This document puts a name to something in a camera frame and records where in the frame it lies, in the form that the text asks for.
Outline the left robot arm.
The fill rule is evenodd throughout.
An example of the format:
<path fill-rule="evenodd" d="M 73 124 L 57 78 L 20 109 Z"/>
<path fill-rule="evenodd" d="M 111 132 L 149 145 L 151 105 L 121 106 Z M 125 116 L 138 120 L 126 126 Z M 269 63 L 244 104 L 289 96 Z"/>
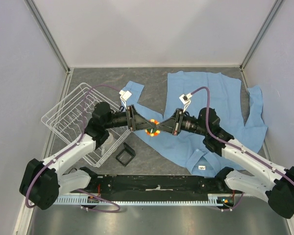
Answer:
<path fill-rule="evenodd" d="M 101 148 L 110 136 L 109 129 L 125 126 L 132 131 L 156 131 L 158 122 L 141 116 L 133 105 L 123 112 L 114 112 L 107 102 L 96 104 L 91 118 L 73 142 L 42 161 L 32 159 L 27 164 L 19 189 L 25 197 L 25 205 L 46 210 L 59 195 L 77 189 L 94 192 L 98 181 L 89 172 L 66 171 L 85 155 Z"/>

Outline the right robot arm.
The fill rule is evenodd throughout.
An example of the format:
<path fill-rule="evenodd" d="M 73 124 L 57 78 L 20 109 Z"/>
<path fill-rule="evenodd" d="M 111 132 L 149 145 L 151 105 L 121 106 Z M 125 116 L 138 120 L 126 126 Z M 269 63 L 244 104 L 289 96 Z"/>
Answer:
<path fill-rule="evenodd" d="M 229 189 L 238 190 L 267 202 L 283 218 L 294 216 L 294 166 L 285 168 L 248 149 L 220 127 L 220 118 L 214 109 L 203 108 L 198 117 L 191 117 L 182 109 L 176 109 L 169 119 L 158 123 L 156 127 L 174 136 L 181 131 L 202 135 L 209 151 L 237 163 L 251 173 L 251 176 L 243 176 L 225 167 L 221 170 L 222 176 L 214 181 L 217 191 L 224 193 Z"/>

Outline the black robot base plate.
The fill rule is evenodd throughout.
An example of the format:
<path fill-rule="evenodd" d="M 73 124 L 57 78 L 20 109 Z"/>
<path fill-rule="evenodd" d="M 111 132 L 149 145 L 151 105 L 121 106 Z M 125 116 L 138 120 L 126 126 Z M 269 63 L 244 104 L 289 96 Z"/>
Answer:
<path fill-rule="evenodd" d="M 206 201 L 208 194 L 232 194 L 220 179 L 190 175 L 94 175 L 85 188 L 109 201 Z"/>

